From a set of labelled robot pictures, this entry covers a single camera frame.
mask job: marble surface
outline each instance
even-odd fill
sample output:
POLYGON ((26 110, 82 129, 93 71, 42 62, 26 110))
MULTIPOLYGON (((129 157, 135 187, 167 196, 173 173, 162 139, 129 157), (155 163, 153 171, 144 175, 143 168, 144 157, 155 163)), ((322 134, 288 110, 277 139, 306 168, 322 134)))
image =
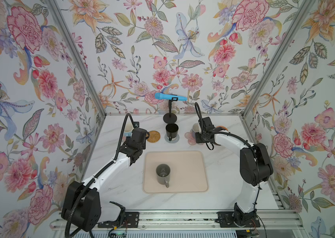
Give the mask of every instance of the marble surface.
MULTIPOLYGON (((158 131, 161 139, 156 143, 146 142, 146 150, 126 170, 120 172, 110 181, 105 199, 117 202, 131 209, 233 209, 235 200, 241 192, 242 178, 239 172, 240 159, 223 146, 215 146, 209 150, 205 144, 189 145, 184 134, 189 132, 194 123, 198 122, 196 115, 177 115, 179 126, 178 143, 169 144, 165 136, 166 123, 162 115, 137 116, 134 121, 140 122, 140 127, 147 131, 158 131), (198 150, 203 153, 208 178, 208 191, 203 193, 158 193, 147 194, 142 190, 145 154, 150 151, 187 151, 198 150)), ((226 126, 227 129, 244 139, 248 139, 238 116, 210 116, 215 126, 226 126)), ((96 173, 115 154, 124 116, 107 116, 100 133, 94 153, 89 162, 85 178, 96 173)), ((278 209, 268 185, 260 191, 257 209, 278 209)))

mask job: black mug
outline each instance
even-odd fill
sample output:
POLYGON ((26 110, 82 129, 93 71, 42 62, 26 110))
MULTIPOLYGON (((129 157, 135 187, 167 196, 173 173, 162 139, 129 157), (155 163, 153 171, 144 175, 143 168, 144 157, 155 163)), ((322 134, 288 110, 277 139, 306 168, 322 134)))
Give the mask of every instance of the black mug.
POLYGON ((178 135, 178 125, 175 123, 169 123, 166 125, 166 135, 169 141, 175 140, 178 135))

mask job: blue microphone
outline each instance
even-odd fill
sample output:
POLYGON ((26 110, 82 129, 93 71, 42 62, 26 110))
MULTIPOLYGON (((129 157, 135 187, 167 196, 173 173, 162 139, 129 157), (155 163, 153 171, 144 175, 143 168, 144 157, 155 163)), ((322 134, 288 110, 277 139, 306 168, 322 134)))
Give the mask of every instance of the blue microphone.
POLYGON ((172 95, 172 94, 164 94, 164 93, 155 93, 154 97, 158 100, 166 99, 166 100, 176 101, 176 98, 177 98, 179 101, 187 101, 186 97, 172 95))

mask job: wall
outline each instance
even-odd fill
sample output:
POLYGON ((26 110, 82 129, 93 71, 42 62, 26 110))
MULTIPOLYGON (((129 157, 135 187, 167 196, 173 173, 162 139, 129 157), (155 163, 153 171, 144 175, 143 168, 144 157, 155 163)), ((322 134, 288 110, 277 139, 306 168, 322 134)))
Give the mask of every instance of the wall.
POLYGON ((310 237, 335 238, 335 0, 317 1, 247 122, 310 237))
POLYGON ((299 0, 58 1, 107 113, 241 112, 299 0))
POLYGON ((42 0, 0 0, 2 238, 51 232, 103 121, 49 11, 42 0))

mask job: black mounting plate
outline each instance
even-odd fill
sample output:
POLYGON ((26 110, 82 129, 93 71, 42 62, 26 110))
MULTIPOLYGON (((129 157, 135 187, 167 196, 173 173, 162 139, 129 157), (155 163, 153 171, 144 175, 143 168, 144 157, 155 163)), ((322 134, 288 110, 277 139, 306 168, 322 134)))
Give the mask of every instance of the black mounting plate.
MULTIPOLYGON (((229 228, 229 227, 238 227, 236 226, 236 224, 233 222, 233 217, 232 214, 234 212, 218 212, 218 219, 217 219, 217 223, 220 224, 221 228, 229 228)), ((253 222, 251 220, 249 220, 249 222, 246 224, 245 227, 249 228, 249 227, 254 227, 254 225, 256 225, 256 227, 260 227, 260 221, 257 219, 253 219, 253 221, 255 222, 255 224, 253 224, 253 222)))
MULTIPOLYGON (((128 228, 138 228, 138 217, 139 212, 125 212, 125 220, 127 220, 128 228)), ((117 226, 117 221, 113 222, 101 222, 97 224, 98 228, 113 228, 117 226)))

